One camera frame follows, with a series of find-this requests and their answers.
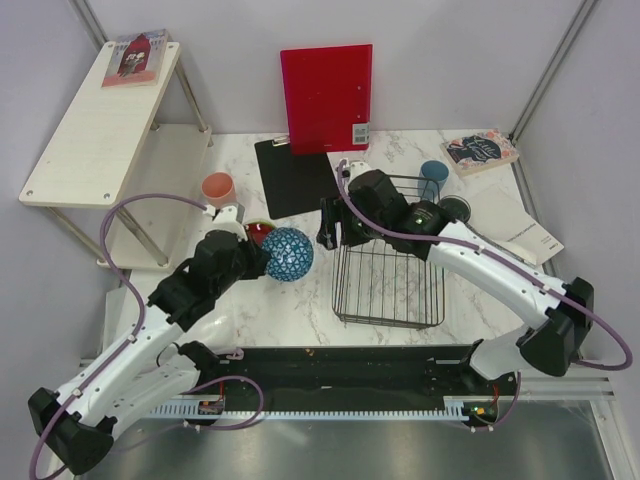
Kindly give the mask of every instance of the red folder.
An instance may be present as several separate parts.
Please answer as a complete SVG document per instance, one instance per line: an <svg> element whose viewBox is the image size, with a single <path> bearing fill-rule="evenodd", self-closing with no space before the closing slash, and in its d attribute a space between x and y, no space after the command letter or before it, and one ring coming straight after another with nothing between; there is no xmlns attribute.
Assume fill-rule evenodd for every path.
<svg viewBox="0 0 640 480"><path fill-rule="evenodd" d="M280 60L292 153L366 150L373 45L283 50Z"/></svg>

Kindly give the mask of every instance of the white wall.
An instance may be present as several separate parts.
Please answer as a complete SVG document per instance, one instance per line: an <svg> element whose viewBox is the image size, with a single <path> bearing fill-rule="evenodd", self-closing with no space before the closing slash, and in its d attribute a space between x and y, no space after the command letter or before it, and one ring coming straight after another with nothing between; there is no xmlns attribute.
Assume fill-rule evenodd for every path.
<svg viewBox="0 0 640 480"><path fill-rule="evenodd" d="M217 133L288 131L279 52L373 43L375 129L510 130L579 0L90 0L107 35L166 27ZM191 121L170 86L161 118Z"/></svg>
<svg viewBox="0 0 640 480"><path fill-rule="evenodd" d="M640 357L640 3L600 2L520 143L563 276L595 286L595 310ZM597 327L587 352L622 355ZM640 447L640 366L616 375Z"/></svg>
<svg viewBox="0 0 640 480"><path fill-rule="evenodd" d="M18 194L95 58L66 0L0 2L0 465L26 478L27 399L96 351L112 276ZM100 218L76 216L87 228Z"/></svg>

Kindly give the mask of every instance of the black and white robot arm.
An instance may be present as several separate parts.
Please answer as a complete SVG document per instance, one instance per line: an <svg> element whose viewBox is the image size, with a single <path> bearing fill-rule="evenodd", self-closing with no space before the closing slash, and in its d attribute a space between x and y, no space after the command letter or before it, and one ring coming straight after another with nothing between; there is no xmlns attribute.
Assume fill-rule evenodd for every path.
<svg viewBox="0 0 640 480"><path fill-rule="evenodd" d="M471 347L464 363L470 386L495 380L501 375L534 367L548 375L562 376L591 328L591 322L577 310L567 308L549 295L548 289L566 295L592 308L593 288L577 278L571 284L544 275L494 245L464 223L451 218L437 205L421 201L407 203L389 177L364 162L353 162L344 170L347 194L352 205L377 226L392 233L438 236L477 246L444 241L421 241L385 235L354 216L344 198L322 202L322 225L317 240L328 249L337 247L336 224L341 226L340 243L360 245L381 238L396 250L415 255L455 272L500 300L524 322L521 328L492 340L479 340ZM499 256L502 263L492 257ZM536 288L516 271L535 276L543 285Z"/></svg>
<svg viewBox="0 0 640 480"><path fill-rule="evenodd" d="M69 382L55 391L40 388L29 399L36 432L42 435L65 400L75 397L46 438L72 473L80 475L97 465L131 424L195 387L201 370L217 361L205 345L190 342L179 346L177 354L157 369L140 375L142 366L212 311L231 285L264 275L270 256L247 237L243 213L240 205L212 213L212 230L198 243L194 256L149 296L144 324L136 328L134 323L131 332ZM94 374L81 392L83 382Z"/></svg>

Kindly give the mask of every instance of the gray floor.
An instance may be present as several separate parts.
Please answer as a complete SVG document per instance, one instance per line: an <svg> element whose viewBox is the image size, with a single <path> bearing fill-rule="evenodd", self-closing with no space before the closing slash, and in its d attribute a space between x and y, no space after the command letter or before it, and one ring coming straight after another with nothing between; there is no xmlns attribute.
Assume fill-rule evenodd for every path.
<svg viewBox="0 0 640 480"><path fill-rule="evenodd" d="M435 422L265 421L200 435L180 429L110 455L82 478L613 479L588 403L572 405L522 402L493 433L470 434ZM167 424L141 421L117 446Z"/></svg>

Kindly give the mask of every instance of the white marble table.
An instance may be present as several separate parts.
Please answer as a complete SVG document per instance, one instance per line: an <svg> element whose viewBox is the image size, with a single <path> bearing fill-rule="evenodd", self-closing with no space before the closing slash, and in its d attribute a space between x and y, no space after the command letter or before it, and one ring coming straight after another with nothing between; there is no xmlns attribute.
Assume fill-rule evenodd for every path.
<svg viewBox="0 0 640 480"><path fill-rule="evenodd" d="M366 152L332 153L329 158L334 166L341 158L347 157L364 159L386 173L417 175L424 161L445 161L439 147L443 141L472 132L374 132ZM214 136L214 146L205 158L204 173L225 171L234 177L238 201L246 208L245 220L268 218L254 144L276 136ZM492 185L499 185L513 199L521 202L509 165L464 180L451 172L442 194L471 197ZM207 222L195 210L183 232L185 253L193 252L210 225L210 220ZM278 226L296 227L314 239L320 225L320 212L297 215L275 223ZM314 242L314 254L311 271L297 282L284 284L263 277L236 283L223 295L216 309L187 334L189 340L203 340L216 330L213 328L216 324L225 323L234 346L447 345L493 338L522 325L521 320L500 302L450 272L445 274L446 318L438 327L411 330L344 324L331 307L334 253L325 251ZM164 273L134 271L131 280L146 297L164 276ZM136 312L133 297L127 293L117 327L118 334L130 328Z"/></svg>

